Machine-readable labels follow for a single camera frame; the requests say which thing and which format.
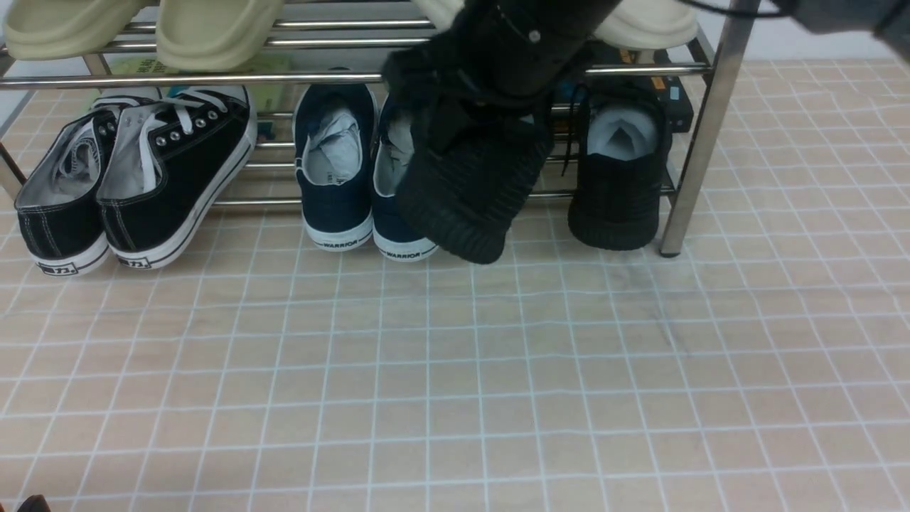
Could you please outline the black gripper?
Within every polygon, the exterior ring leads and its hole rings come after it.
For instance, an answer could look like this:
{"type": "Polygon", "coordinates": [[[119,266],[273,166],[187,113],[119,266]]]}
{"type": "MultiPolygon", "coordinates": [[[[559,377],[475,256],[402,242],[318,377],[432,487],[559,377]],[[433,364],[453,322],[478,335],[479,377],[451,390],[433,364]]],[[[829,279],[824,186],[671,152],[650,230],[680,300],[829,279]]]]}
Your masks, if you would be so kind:
{"type": "Polygon", "coordinates": [[[494,100],[549,90],[618,1],[467,1],[455,17],[458,78],[494,100]]]}

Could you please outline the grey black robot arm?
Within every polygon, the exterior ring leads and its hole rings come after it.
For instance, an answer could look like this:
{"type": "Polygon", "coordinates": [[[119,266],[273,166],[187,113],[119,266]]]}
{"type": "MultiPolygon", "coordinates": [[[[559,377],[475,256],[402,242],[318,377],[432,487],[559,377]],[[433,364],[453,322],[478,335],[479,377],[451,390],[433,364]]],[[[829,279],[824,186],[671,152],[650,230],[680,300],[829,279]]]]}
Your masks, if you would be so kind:
{"type": "Polygon", "coordinates": [[[700,11],[728,21],[785,18],[820,35],[867,32],[908,56],[906,1],[776,1],[770,11],[702,1],[468,1],[446,36],[481,87],[526,100],[575,71],[589,39],[633,50],[680,46],[695,38],[700,11]]]}

